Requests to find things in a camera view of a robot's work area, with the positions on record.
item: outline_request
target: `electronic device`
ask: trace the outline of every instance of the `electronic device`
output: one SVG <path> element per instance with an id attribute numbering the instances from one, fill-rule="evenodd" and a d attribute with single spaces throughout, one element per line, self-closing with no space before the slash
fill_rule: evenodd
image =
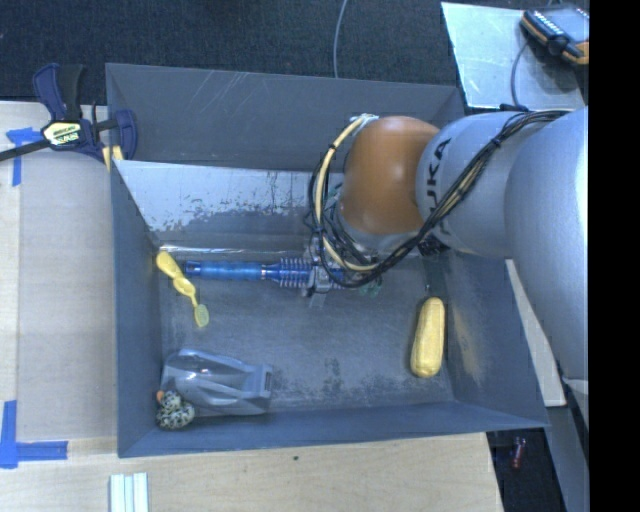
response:
<path id="1" fill-rule="evenodd" d="M 554 57 L 589 64 L 589 13 L 583 9 L 569 3 L 529 9 L 520 24 Z"/>

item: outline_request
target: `orange object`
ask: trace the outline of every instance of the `orange object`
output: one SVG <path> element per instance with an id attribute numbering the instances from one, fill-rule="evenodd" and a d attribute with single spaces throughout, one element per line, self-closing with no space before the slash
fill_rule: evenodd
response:
<path id="1" fill-rule="evenodd" d="M 369 123 L 345 163 L 340 212 L 353 228 L 372 235 L 419 229 L 416 169 L 438 128 L 405 116 Z"/>

